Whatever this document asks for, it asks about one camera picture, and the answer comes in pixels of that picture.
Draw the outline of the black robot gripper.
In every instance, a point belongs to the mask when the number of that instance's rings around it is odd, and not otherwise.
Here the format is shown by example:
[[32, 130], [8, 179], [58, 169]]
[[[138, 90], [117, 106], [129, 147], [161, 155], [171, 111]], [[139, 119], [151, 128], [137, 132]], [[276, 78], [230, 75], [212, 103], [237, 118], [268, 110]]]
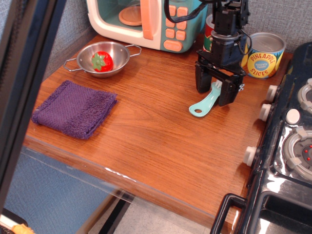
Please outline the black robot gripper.
[[222, 82], [219, 106], [233, 103], [246, 75], [240, 66], [244, 57], [246, 35], [235, 41], [213, 41], [211, 52], [198, 50], [195, 64], [195, 82], [199, 93], [210, 90], [212, 77]]

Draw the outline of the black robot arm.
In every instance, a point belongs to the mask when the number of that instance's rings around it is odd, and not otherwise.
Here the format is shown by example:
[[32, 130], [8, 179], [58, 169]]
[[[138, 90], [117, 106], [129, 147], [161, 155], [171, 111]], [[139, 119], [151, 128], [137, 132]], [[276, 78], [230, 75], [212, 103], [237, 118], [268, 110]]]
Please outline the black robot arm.
[[247, 35], [243, 27], [250, 13], [246, 0], [218, 0], [213, 3], [212, 47], [210, 52], [197, 51], [196, 89], [209, 91], [212, 78], [222, 82], [219, 106], [234, 102], [246, 72], [241, 67], [246, 55]]

